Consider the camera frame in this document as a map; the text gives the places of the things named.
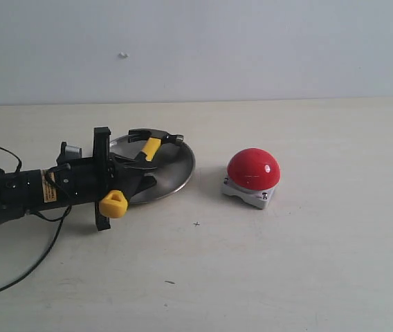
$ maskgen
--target orange label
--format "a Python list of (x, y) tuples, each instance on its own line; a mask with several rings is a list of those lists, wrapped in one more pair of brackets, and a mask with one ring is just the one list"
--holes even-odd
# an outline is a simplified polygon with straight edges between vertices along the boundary
[[(42, 169), (42, 184), (43, 184), (43, 197), (45, 203), (52, 203), (57, 201), (57, 190), (46, 181), (44, 176), (46, 175), (47, 170)], [(55, 175), (51, 173), (51, 179), (55, 182)]]

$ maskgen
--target yellow handle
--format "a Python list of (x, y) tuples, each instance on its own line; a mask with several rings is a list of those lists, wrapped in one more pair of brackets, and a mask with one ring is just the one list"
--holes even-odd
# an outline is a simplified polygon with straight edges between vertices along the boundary
[(100, 202), (100, 213), (107, 218), (121, 218), (127, 211), (127, 199), (120, 190), (111, 190)]
[(155, 156), (155, 153), (158, 151), (158, 149), (161, 146), (161, 139), (159, 138), (149, 138), (143, 147), (143, 150), (141, 150), (145, 155), (146, 155), (146, 160), (147, 161), (152, 161), (152, 159)]

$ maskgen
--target hammer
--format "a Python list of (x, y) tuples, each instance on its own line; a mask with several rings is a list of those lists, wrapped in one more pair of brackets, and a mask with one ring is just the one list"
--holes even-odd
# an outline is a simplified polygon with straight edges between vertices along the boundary
[[(135, 157), (140, 164), (150, 163), (161, 145), (172, 143), (181, 145), (183, 135), (171, 135), (166, 131), (157, 129), (132, 129), (129, 130), (129, 142), (146, 140), (144, 147)], [(132, 196), (137, 193), (144, 174), (134, 174), (124, 178), (118, 188), (113, 188), (99, 203), (100, 213), (108, 218), (121, 218), (127, 211), (127, 206)]]

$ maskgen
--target white table surface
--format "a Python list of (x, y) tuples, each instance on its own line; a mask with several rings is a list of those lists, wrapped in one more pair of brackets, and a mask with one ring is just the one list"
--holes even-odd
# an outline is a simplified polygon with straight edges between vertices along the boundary
[[(63, 140), (90, 154), (99, 126), (182, 133), (195, 174), (105, 232), (74, 207), (46, 261), (0, 293), (0, 331), (393, 331), (393, 99), (0, 107), (24, 169), (54, 165)], [(281, 166), (264, 211), (219, 192), (247, 147)], [(55, 226), (0, 226), (0, 285)]]

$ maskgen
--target red button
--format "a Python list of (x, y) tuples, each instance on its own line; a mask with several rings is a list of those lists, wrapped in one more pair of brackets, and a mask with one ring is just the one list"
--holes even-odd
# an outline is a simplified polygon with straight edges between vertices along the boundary
[(280, 181), (280, 166), (267, 151), (250, 148), (233, 156), (227, 166), (229, 177), (240, 187), (267, 190)]

